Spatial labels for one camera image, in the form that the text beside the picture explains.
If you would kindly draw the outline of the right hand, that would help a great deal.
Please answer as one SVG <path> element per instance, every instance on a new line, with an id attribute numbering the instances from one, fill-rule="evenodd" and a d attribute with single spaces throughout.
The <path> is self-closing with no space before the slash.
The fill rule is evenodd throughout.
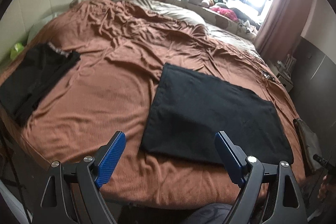
<path id="1" fill-rule="evenodd" d="M 332 176 L 330 176 L 329 174 L 323 177 L 323 180 L 321 182 L 321 186 L 320 186 L 319 191 L 318 191 L 318 199 L 320 201 L 322 201 L 326 198 L 328 192 L 333 191 L 334 187 L 330 183 L 331 178 L 332 178 Z"/>

